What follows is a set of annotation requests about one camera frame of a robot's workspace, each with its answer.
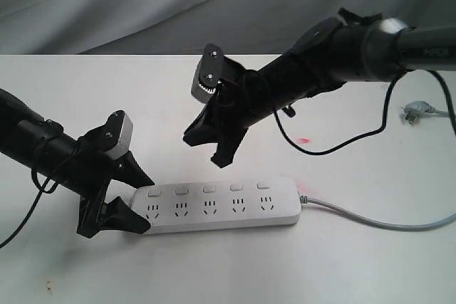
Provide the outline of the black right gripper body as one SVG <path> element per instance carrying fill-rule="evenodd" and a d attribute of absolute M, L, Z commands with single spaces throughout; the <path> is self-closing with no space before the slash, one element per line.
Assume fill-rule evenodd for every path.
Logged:
<path fill-rule="evenodd" d="M 259 71 L 247 69 L 225 56 L 222 77 L 207 103 L 221 107 L 222 134 L 248 129 L 270 116 L 271 86 Z"/>

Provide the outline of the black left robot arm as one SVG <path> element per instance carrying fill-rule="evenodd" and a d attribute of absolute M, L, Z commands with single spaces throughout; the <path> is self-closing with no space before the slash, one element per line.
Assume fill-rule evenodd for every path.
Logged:
<path fill-rule="evenodd" d="M 1 91 L 1 153 L 31 170 L 40 194 L 49 182 L 52 192 L 61 185 L 78 194 L 77 232 L 86 238 L 107 230 L 143 234 L 151 227 L 120 197 L 105 202 L 113 180 L 135 189 L 154 184 L 130 151 L 132 135 L 133 122 L 117 110 L 103 125 L 73 139 L 61 124 Z"/>

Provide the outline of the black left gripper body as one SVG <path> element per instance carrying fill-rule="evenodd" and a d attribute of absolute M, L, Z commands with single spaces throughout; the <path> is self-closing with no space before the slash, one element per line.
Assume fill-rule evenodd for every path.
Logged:
<path fill-rule="evenodd" d="M 114 172 L 114 161 L 102 151 L 99 142 L 103 125 L 80 136 L 70 154 L 58 162 L 54 179 L 80 196 L 77 233 L 92 238 L 100 231 L 96 219 L 105 201 Z"/>

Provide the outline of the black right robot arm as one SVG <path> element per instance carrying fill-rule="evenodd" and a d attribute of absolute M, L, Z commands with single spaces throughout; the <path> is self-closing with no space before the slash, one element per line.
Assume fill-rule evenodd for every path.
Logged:
<path fill-rule="evenodd" d="M 279 111 L 293 117 L 297 100 L 338 90 L 348 82 L 394 87 L 414 70 L 440 78 L 442 71 L 454 69 L 453 27 L 416 28 L 380 14 L 359 16 L 341 9 L 258 70 L 207 45 L 191 87 L 204 107 L 183 140 L 192 147 L 216 144 L 212 162 L 223 168 L 233 162 L 252 125 Z"/>

